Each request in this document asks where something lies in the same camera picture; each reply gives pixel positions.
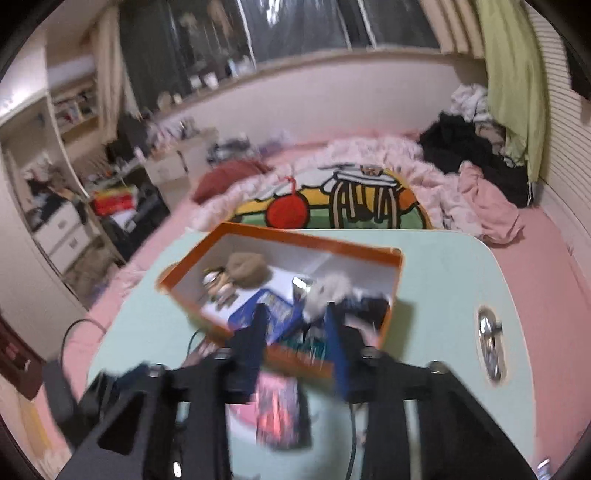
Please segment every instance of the cable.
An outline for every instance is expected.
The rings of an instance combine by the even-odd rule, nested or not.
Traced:
[[[193,340],[195,340],[195,337],[197,336],[198,333],[201,333],[200,329],[197,329],[197,331],[191,335],[191,339],[189,340],[189,345],[187,345],[187,356],[185,358],[188,358],[189,355],[191,354],[191,345],[193,344]],[[203,337],[203,340],[201,340],[201,343],[199,345],[201,345],[205,341],[205,339],[206,339],[206,337]]]
[[[355,422],[355,411],[353,405],[349,404],[349,414],[351,415],[351,430],[353,431],[353,441],[351,443],[351,456],[349,457],[349,467],[347,468],[347,475],[345,480],[351,479],[353,473],[353,465],[355,464],[355,453],[357,453],[357,424]]]
[[[64,349],[66,348],[66,340],[68,340],[68,334],[72,331],[72,329],[80,324],[80,323],[84,323],[84,322],[88,322],[88,323],[92,323],[94,326],[96,326],[101,332],[103,332],[103,336],[107,333],[107,330],[105,327],[103,327],[99,322],[97,322],[96,320],[93,319],[80,319],[80,320],[76,320],[74,323],[72,323],[67,329],[66,332],[64,333],[64,337],[61,340],[61,349],[60,349],[60,365],[61,368],[64,368]]]

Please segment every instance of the white drawer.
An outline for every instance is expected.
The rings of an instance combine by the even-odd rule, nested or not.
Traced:
[[[62,239],[79,223],[78,212],[70,202],[66,202],[35,232],[35,239],[45,253],[51,255]]]
[[[177,152],[170,154],[162,160],[148,160],[145,169],[148,177],[150,177],[150,180],[156,186],[187,175],[183,159]]]
[[[209,155],[209,147],[216,141],[217,130],[208,129],[202,134],[178,144],[178,150],[189,170],[191,181],[195,182],[212,170],[207,163],[207,156]]]
[[[84,226],[79,225],[50,256],[51,262],[60,273],[65,273],[88,246],[90,240],[91,238]]]

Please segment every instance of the curtain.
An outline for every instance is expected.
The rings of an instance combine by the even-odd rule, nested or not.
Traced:
[[[530,182],[538,180],[548,128],[548,90],[533,27],[515,0],[476,0],[485,40],[488,103],[507,128],[505,152],[527,163]]]
[[[484,58],[478,16],[470,0],[420,0],[420,3],[442,53]]]
[[[119,43],[119,8],[109,7],[90,33],[96,62],[97,108],[101,141],[117,139],[117,123],[125,85],[125,66]]]

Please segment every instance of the clothes pile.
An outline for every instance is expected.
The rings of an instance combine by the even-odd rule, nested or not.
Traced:
[[[449,110],[419,137],[424,161],[444,174],[459,174],[458,191],[478,216],[483,238],[499,244],[519,234],[518,208],[530,201],[527,166],[505,154],[505,138],[481,85],[461,85]]]

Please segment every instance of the pillow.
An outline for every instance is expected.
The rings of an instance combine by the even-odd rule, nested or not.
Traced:
[[[264,175],[271,171],[273,171],[272,167],[259,160],[225,161],[201,178],[191,200],[202,205],[210,198],[226,193],[237,181],[254,175]]]

